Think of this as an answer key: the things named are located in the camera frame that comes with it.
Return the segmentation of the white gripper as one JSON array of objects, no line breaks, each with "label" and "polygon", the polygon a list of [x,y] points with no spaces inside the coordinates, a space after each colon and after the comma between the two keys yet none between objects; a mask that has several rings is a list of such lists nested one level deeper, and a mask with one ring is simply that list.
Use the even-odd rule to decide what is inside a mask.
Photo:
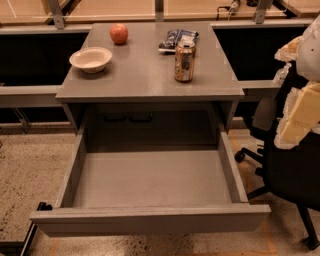
[{"label": "white gripper", "polygon": [[274,144],[280,149],[292,149],[320,122],[320,42],[314,36],[298,36],[278,49],[274,58],[293,61],[298,77],[290,82],[284,97],[282,116],[276,128]]}]

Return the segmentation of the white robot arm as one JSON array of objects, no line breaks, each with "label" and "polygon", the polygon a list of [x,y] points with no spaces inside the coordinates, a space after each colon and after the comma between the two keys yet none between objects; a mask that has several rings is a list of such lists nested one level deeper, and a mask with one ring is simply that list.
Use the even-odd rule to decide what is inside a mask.
[{"label": "white robot arm", "polygon": [[274,58],[295,61],[297,74],[307,80],[302,89],[292,88],[286,96],[276,129],[275,146],[292,149],[320,122],[320,17],[301,36],[278,49]]}]

